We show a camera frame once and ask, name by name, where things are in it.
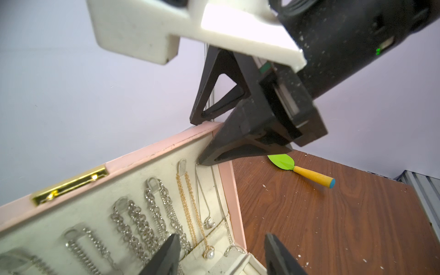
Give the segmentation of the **pink jewelry box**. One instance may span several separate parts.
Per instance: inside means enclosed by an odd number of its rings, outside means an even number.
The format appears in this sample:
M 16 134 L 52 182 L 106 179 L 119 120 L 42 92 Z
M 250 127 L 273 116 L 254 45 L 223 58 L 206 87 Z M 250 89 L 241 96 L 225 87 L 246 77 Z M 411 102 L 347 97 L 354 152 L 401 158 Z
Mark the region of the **pink jewelry box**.
M 3 275 L 138 275 L 172 234 L 178 275 L 264 275 L 231 162 L 198 164 L 205 122 L 1 207 Z

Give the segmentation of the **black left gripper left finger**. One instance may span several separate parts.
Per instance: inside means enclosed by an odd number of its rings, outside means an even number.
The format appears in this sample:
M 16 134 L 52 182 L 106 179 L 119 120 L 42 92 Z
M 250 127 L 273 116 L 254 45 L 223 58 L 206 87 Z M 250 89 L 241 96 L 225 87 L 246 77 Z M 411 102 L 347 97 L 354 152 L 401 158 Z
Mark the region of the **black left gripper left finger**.
M 177 275 L 181 254 L 180 235 L 172 234 L 139 275 Z

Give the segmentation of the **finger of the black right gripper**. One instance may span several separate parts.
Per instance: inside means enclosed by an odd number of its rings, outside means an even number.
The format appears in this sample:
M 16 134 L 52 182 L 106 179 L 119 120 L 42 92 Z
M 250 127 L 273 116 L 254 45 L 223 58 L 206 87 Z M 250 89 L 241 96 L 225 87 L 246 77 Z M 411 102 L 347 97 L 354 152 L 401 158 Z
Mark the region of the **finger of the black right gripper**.
M 243 100 L 200 154 L 198 164 L 213 166 L 238 158 L 289 153 L 291 142 L 279 132 L 284 129 L 267 102 Z
M 250 77 L 245 72 L 255 65 L 252 55 L 208 46 L 190 123 L 197 126 L 231 112 L 230 119 L 254 124 Z

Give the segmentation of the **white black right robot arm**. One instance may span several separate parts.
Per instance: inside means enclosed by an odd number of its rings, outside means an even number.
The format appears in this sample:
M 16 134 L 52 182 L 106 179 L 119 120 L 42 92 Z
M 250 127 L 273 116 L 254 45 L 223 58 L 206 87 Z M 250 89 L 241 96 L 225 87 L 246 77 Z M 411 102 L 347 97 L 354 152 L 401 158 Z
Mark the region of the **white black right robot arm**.
M 327 134 L 314 100 L 440 16 L 438 1 L 270 1 L 305 54 L 286 65 L 209 46 L 190 121 L 229 113 L 198 163 L 286 154 Z

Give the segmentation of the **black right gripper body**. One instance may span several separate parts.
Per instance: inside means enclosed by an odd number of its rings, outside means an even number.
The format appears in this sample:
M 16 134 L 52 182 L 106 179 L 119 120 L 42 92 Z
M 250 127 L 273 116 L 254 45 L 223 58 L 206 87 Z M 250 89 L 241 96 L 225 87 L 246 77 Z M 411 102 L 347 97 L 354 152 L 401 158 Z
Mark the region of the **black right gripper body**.
M 292 143 L 303 147 L 328 134 L 314 100 L 288 65 L 255 57 L 263 91 L 274 94 L 275 113 L 285 123 Z

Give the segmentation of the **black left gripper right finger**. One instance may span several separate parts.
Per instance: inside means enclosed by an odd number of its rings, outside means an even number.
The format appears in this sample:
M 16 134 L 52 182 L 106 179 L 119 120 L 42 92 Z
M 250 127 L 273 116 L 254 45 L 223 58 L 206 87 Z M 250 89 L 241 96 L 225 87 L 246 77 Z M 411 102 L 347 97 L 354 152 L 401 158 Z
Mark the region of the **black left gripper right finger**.
M 265 235 L 264 249 L 268 275 L 307 275 L 276 235 Z

